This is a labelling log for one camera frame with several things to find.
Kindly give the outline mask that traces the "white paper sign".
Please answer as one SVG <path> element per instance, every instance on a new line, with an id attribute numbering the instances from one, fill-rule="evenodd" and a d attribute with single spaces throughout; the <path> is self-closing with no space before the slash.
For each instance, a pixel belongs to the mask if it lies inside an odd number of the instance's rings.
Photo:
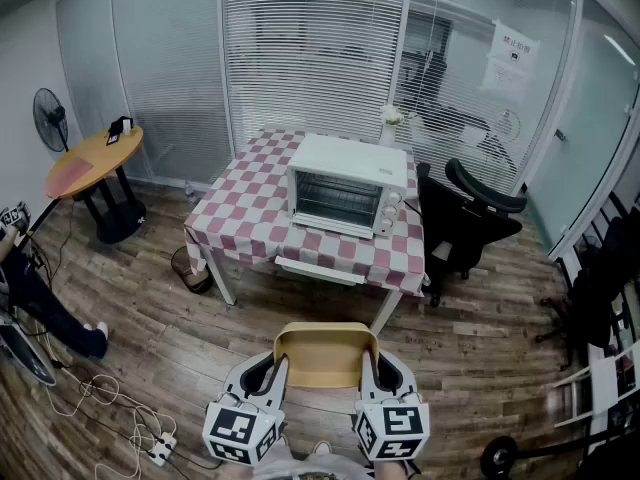
<path id="1" fill-rule="evenodd" d="M 480 89 L 520 103 L 527 93 L 541 42 L 506 26 L 499 19 L 492 23 L 494 34 Z"/>

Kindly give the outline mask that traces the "black wheeled stand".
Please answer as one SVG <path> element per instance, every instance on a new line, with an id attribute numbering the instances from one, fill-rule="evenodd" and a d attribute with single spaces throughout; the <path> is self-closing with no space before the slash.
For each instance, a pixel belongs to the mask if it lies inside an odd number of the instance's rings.
<path id="1" fill-rule="evenodd" d="M 520 450 L 511 437 L 502 436 L 485 447 L 480 469 L 487 480 L 511 480 L 516 461 L 555 456 L 594 444 L 596 448 L 581 462 L 574 480 L 640 480 L 640 429 L 625 431 L 622 427 L 526 450 Z"/>

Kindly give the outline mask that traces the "black mesh chair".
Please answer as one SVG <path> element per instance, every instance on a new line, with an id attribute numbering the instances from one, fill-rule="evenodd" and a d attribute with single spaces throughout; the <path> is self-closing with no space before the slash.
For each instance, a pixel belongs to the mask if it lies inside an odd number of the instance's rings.
<path id="1" fill-rule="evenodd" d="M 561 325 L 535 341 L 541 343 L 556 335 L 565 336 L 567 362 L 562 371 L 572 366 L 573 352 L 591 344 L 606 348 L 611 335 L 612 302 L 624 291 L 625 285 L 640 273 L 640 210 L 625 217 L 614 218 L 601 247 L 591 263 L 581 269 L 560 304 L 547 297 L 540 305 L 551 307 Z"/>

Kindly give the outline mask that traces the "white power strip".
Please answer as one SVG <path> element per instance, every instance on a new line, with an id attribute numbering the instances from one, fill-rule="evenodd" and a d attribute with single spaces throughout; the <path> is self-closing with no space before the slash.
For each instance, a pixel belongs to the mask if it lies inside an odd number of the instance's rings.
<path id="1" fill-rule="evenodd" d="M 171 457 L 177 444 L 177 440 L 173 434 L 163 432 L 158 440 L 155 441 L 152 449 L 147 452 L 147 456 L 153 464 L 163 467 L 167 459 Z"/>

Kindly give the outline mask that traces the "red mat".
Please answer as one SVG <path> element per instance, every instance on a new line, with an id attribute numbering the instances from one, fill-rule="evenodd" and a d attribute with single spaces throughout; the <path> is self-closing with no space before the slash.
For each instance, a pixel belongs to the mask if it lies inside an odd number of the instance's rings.
<path id="1" fill-rule="evenodd" d="M 91 171 L 93 165 L 78 157 L 73 157 L 64 163 L 55 173 L 50 174 L 47 180 L 47 194 L 53 198 L 61 195 L 82 176 Z"/>

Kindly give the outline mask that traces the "white microwave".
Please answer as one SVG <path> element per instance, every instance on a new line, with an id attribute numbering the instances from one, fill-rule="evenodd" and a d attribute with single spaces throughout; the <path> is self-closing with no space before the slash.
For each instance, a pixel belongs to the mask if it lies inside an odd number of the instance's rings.
<path id="1" fill-rule="evenodd" d="M 370 240 L 390 237 L 402 206 L 411 199 L 406 151 L 349 139 L 308 134 L 286 166 L 290 222 L 318 230 Z M 297 172 L 314 173 L 367 183 L 382 188 L 371 227 L 318 217 L 296 211 Z M 368 284 L 364 277 L 308 263 L 277 257 L 281 267 L 311 277 L 346 285 Z"/>

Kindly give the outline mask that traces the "black mesh waste basket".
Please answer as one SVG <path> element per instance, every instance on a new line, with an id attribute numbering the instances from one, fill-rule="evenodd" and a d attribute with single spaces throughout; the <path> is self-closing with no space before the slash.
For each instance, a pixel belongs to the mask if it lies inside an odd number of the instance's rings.
<path id="1" fill-rule="evenodd" d="M 180 247 L 171 257 L 171 268 L 190 292 L 204 294 L 214 284 L 209 267 L 205 266 L 203 271 L 194 272 L 190 260 L 187 247 Z"/>

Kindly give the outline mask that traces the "grey device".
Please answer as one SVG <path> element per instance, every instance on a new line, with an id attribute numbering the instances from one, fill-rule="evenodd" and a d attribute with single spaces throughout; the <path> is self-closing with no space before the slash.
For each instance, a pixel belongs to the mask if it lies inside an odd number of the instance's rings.
<path id="1" fill-rule="evenodd" d="M 18 323 L 0 315 L 0 347 L 24 368 L 36 381 L 56 385 L 54 367 L 44 349 L 23 332 Z"/>

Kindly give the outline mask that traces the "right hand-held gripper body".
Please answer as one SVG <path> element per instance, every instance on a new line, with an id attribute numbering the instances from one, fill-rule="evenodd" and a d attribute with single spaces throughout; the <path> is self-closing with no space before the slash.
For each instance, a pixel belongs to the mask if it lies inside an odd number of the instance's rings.
<path id="1" fill-rule="evenodd" d="M 357 402 L 354 431 L 369 461 L 415 459 L 430 437 L 429 405 L 411 392 L 376 403 Z"/>

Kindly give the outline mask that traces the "round wooden side table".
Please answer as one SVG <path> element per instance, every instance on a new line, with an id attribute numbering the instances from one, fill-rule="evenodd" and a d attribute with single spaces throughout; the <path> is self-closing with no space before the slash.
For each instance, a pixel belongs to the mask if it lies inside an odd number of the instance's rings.
<path id="1" fill-rule="evenodd" d="M 96 222 L 97 238 L 115 244 L 130 237 L 145 222 L 146 207 L 133 194 L 124 164 L 140 149 L 144 131 L 134 126 L 132 134 L 116 144 L 106 145 L 106 131 L 96 133 L 66 152 L 52 167 L 45 182 L 45 194 L 52 200 L 80 197 Z M 47 180 L 73 157 L 93 165 L 91 171 L 71 185 L 60 198 L 47 194 Z"/>

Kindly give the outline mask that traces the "white rack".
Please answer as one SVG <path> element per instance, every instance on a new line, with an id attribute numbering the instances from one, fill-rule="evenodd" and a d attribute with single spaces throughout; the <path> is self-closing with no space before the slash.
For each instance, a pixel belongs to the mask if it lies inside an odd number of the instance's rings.
<path id="1" fill-rule="evenodd" d="M 553 388 L 568 389 L 570 407 L 568 417 L 556 422 L 555 428 L 607 413 L 640 391 L 640 340 L 615 356 L 595 360 Z"/>

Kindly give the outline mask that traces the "person's right forearm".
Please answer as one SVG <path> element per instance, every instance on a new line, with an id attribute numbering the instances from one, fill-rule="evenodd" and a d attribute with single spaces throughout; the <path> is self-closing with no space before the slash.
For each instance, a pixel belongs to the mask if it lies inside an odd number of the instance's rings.
<path id="1" fill-rule="evenodd" d="M 376 461 L 375 480 L 409 480 L 411 473 L 404 461 Z"/>

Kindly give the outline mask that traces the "yellow tray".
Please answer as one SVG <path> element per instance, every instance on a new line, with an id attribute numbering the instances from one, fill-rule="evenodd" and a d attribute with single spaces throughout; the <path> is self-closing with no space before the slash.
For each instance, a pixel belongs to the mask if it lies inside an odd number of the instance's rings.
<path id="1" fill-rule="evenodd" d="M 376 335 L 361 323 L 294 322 L 274 341 L 274 357 L 288 358 L 287 384 L 296 388 L 358 386 L 367 352 L 379 358 Z"/>

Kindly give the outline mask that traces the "white fan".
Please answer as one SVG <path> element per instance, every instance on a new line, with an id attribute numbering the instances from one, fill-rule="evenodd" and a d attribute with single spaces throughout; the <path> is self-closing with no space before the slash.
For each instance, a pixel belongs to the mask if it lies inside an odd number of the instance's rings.
<path id="1" fill-rule="evenodd" d="M 495 120 L 493 130 L 501 140 L 511 143 L 520 135 L 521 121 L 514 111 L 505 109 Z"/>

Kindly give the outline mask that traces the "black standing fan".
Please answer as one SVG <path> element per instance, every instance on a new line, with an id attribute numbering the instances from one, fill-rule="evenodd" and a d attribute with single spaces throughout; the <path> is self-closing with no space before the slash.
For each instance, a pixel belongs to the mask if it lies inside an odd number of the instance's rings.
<path id="1" fill-rule="evenodd" d="M 32 113 L 42 142 L 53 152 L 67 152 L 66 111 L 56 95 L 48 88 L 38 89 L 34 95 Z"/>

